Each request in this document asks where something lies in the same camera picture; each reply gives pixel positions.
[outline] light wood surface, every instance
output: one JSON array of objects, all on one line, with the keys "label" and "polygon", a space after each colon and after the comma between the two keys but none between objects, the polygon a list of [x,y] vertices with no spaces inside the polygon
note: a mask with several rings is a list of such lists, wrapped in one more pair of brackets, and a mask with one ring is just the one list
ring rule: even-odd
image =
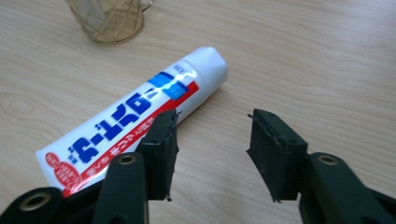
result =
[{"label": "light wood surface", "polygon": [[177,127],[172,202],[151,223],[301,223],[246,153],[254,108],[396,197],[396,1],[162,1],[143,31],[93,44],[65,1],[0,1],[0,210],[49,183],[35,152],[172,62],[213,46],[229,78]]}]

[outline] toothpaste tube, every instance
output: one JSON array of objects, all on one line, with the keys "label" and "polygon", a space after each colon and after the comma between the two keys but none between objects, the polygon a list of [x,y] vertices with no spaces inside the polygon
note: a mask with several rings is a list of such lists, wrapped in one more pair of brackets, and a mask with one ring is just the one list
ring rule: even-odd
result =
[{"label": "toothpaste tube", "polygon": [[176,109],[181,122],[226,79],[228,65],[211,47],[173,63],[36,156],[49,183],[65,197],[103,179],[110,161],[134,151],[155,117]]}]

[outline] red stripe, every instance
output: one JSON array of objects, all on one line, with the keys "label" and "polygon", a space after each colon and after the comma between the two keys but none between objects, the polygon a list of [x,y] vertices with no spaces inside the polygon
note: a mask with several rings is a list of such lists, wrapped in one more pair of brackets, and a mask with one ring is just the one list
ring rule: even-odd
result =
[{"label": "red stripe", "polygon": [[[199,88],[197,84],[193,81],[188,86],[188,91],[184,93],[177,100],[170,99],[161,107],[159,107],[156,111],[154,111],[150,116],[141,121],[136,127],[134,127],[131,131],[125,134],[116,144],[114,144],[111,148],[109,148],[101,157],[99,157],[90,167],[88,167],[84,172],[81,173],[82,182],[72,188],[72,189],[64,189],[63,195],[64,197],[70,196],[73,193],[76,193],[80,189],[82,189],[91,179],[93,179],[99,172],[105,169],[111,162],[111,160],[117,155],[124,152],[128,147],[130,147],[133,143],[139,140],[144,134],[149,130],[149,125],[152,121],[162,113],[163,111],[175,109],[184,103],[187,99],[189,99],[194,93],[196,93]],[[117,148],[118,153],[112,154],[112,149]]]}]

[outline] glass cup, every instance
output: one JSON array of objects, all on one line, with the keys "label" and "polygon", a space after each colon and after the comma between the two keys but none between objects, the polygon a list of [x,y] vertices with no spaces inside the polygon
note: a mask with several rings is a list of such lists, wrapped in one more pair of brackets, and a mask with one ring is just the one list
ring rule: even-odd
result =
[{"label": "glass cup", "polygon": [[140,0],[65,0],[88,37],[114,44],[136,36],[143,27],[143,12],[154,3]]}]

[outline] wooden table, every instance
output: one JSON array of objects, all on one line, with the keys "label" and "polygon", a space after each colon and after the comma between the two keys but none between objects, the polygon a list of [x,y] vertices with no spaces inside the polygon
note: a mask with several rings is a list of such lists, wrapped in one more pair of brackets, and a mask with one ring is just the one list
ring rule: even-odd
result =
[{"label": "wooden table", "polygon": [[173,201],[151,223],[301,223],[246,153],[254,108],[396,197],[396,1],[157,1],[131,41],[98,46],[65,1],[0,2],[0,210],[49,183],[35,152],[172,62],[215,47],[229,77],[177,126]]}]

